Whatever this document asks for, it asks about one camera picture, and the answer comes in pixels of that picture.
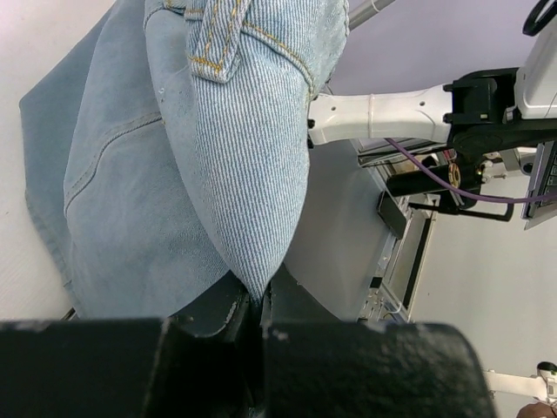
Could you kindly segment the light blue denim skirt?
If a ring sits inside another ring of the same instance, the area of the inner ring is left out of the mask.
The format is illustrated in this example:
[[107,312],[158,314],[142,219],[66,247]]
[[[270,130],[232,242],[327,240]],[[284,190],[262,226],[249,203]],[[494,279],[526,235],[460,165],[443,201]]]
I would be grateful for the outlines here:
[[259,305],[305,202],[345,1],[118,1],[20,101],[25,198],[80,319]]

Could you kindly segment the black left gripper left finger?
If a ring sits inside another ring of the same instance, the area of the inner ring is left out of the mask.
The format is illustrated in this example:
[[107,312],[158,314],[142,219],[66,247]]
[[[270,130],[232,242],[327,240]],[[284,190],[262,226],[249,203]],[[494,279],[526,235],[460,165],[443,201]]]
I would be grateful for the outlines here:
[[1,325],[4,417],[245,417],[250,298],[225,278],[168,318]]

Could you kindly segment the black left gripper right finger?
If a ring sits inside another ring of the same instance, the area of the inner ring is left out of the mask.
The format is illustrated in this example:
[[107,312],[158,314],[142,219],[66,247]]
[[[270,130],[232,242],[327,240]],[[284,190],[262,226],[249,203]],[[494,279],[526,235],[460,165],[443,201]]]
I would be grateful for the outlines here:
[[494,417],[472,346],[454,327],[343,321],[285,268],[261,317],[268,417]]

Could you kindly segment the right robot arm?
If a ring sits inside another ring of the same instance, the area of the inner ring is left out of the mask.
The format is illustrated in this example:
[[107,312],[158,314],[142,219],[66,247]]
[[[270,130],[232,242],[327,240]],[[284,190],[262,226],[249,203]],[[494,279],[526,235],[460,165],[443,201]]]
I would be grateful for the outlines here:
[[360,96],[318,95],[308,114],[308,145],[378,138],[372,159],[448,147],[477,158],[533,147],[534,163],[522,199],[478,196],[444,183],[463,197],[524,206],[529,227],[556,215],[556,3],[539,1],[522,32],[535,44],[519,68],[475,71],[421,91]]

